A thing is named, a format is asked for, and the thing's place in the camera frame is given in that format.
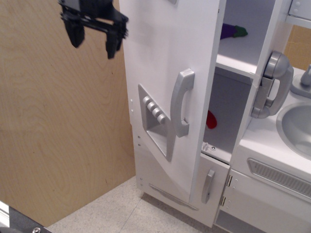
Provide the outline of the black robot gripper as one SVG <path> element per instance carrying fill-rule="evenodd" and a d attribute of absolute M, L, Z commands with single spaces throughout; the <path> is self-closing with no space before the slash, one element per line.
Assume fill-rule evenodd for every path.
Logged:
<path fill-rule="evenodd" d="M 111 0 L 60 0 L 61 18 L 71 44 L 78 48 L 84 38 L 84 27 L 106 33 L 106 52 L 113 59 L 128 35 L 128 17 L 119 12 Z"/>

